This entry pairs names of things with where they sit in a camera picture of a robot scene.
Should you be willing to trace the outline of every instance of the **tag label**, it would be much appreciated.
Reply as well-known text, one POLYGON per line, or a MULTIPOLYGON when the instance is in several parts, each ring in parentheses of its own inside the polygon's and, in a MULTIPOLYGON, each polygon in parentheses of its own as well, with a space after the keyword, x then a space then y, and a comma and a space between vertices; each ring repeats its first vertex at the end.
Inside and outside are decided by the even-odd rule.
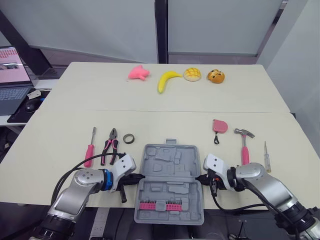
POLYGON ((35 99, 36 97, 41 96, 41 92, 40 92, 40 90, 35 90, 35 91, 30 92, 29 94, 27 94, 27 96, 29 97, 29 100, 30 99, 35 99))

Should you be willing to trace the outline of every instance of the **laptop screen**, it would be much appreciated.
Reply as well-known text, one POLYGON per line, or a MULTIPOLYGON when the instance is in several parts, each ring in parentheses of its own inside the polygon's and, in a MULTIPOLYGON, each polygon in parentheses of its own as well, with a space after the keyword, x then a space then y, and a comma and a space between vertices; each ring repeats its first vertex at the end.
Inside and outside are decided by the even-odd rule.
POLYGON ((15 47, 0 47, 0 87, 31 84, 15 47))

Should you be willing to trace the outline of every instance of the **pink tape measure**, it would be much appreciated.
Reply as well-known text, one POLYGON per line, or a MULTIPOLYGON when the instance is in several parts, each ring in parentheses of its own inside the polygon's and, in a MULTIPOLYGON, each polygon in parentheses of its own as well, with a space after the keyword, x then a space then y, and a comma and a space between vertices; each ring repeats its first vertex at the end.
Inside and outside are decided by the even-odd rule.
POLYGON ((215 133, 214 143, 219 144, 218 134, 224 134, 228 130, 228 124, 225 121, 213 120, 213 131, 215 133))

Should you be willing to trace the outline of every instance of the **pink hammer handle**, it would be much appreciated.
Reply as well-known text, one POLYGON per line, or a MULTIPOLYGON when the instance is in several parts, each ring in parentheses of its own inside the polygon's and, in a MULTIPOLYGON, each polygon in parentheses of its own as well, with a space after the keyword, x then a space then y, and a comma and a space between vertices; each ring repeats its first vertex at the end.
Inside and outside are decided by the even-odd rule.
MULTIPOLYGON (((88 145, 88 149, 86 150, 84 159, 91 158, 94 155, 94 148, 95 148, 95 146, 93 144, 88 145)), ((86 168, 91 168, 92 167, 92 161, 93 160, 86 161, 83 165, 86 168)))
POLYGON ((241 156, 242 156, 242 165, 246 165, 250 163, 249 160, 249 150, 246 146, 244 146, 241 150, 241 156))

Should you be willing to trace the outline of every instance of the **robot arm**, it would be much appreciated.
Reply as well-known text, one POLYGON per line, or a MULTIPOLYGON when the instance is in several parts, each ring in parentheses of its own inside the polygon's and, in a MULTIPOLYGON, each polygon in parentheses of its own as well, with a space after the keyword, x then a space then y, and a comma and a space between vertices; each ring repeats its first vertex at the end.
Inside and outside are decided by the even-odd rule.
POLYGON ((256 194, 274 215, 276 225, 285 229, 291 238, 297 229, 299 239, 320 239, 319 220, 298 202, 280 180, 269 175, 261 164, 253 162, 229 167, 222 159, 209 154, 204 160, 203 168, 218 176, 223 183, 220 184, 220 189, 237 192, 248 189, 256 194))
POLYGON ((126 154, 113 165, 110 171, 90 168, 78 170, 70 186, 58 196, 30 240, 68 239, 74 233, 75 224, 87 205, 89 195, 99 191, 110 193, 117 191, 121 178, 135 169, 135 161, 126 154))

